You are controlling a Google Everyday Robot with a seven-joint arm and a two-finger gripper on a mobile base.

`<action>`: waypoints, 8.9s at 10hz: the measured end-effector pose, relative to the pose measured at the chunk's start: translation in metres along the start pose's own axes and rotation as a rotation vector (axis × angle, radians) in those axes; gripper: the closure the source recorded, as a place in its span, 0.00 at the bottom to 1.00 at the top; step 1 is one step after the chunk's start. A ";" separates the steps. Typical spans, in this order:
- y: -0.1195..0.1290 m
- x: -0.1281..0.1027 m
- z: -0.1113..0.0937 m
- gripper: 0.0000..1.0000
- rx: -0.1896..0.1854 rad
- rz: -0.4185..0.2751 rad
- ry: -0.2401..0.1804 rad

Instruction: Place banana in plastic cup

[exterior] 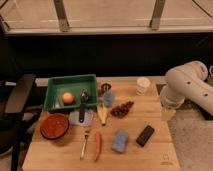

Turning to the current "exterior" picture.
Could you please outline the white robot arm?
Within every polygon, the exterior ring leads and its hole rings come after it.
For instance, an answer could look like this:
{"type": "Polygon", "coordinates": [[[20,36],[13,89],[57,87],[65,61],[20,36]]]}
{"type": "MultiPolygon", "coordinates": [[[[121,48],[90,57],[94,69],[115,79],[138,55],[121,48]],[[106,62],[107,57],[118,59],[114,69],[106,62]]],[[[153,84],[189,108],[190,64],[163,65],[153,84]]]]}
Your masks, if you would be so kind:
{"type": "Polygon", "coordinates": [[[213,86],[205,80],[206,65],[191,61],[169,69],[165,74],[166,85],[160,92],[160,101],[167,109],[178,109],[189,99],[194,102],[206,120],[213,121],[213,86]]]}

